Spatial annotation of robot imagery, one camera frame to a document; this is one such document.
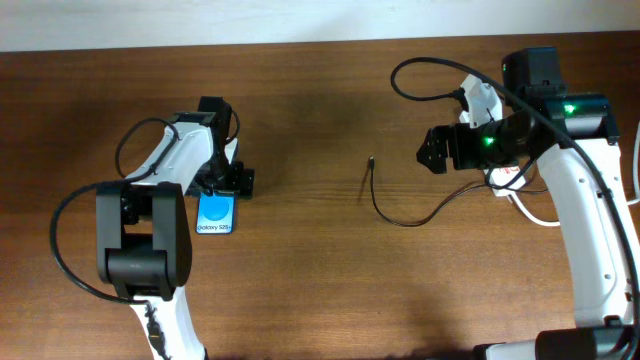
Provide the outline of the blue screen Galaxy smartphone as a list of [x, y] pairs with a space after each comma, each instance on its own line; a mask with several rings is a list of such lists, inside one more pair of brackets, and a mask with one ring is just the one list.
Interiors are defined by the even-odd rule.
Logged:
[[200, 235], [231, 234], [235, 226], [236, 197], [201, 195], [198, 201], [196, 232]]

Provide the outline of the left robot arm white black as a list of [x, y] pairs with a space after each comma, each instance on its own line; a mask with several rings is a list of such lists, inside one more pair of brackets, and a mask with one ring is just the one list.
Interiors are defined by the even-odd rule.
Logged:
[[239, 119], [221, 97], [172, 114], [122, 183], [96, 192], [97, 269], [141, 323], [155, 359], [205, 359], [186, 296], [191, 235], [229, 234], [255, 173], [237, 160]]

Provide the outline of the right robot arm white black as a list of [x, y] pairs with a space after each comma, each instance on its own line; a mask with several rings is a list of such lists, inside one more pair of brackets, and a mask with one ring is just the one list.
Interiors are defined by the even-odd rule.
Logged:
[[557, 51], [502, 61], [502, 80], [467, 70], [457, 124], [427, 132], [417, 160], [435, 174], [537, 167], [551, 195], [574, 293], [570, 329], [475, 347], [477, 359], [635, 359], [639, 241], [621, 181], [620, 133], [608, 99], [569, 94]]

